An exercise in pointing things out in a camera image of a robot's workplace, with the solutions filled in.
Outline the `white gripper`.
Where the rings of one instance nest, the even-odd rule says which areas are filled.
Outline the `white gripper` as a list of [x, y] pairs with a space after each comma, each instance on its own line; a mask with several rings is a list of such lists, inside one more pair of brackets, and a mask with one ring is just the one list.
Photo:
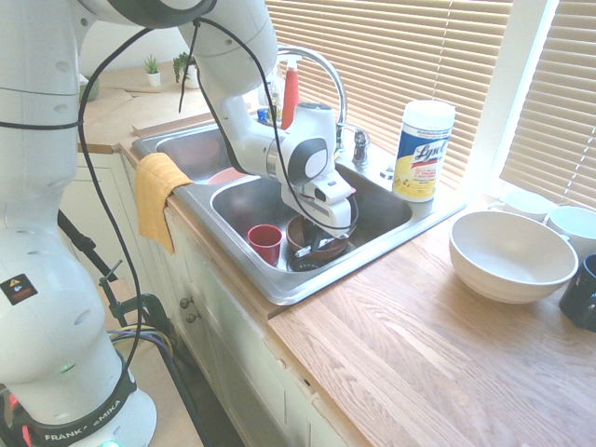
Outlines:
[[351, 205], [348, 198], [352, 192], [353, 188], [348, 183], [307, 183], [292, 189], [287, 185], [281, 186], [282, 201], [319, 227], [310, 232], [312, 252], [319, 250], [325, 232], [334, 237], [323, 239], [324, 250], [331, 250], [343, 242], [337, 237], [346, 234], [350, 227]]

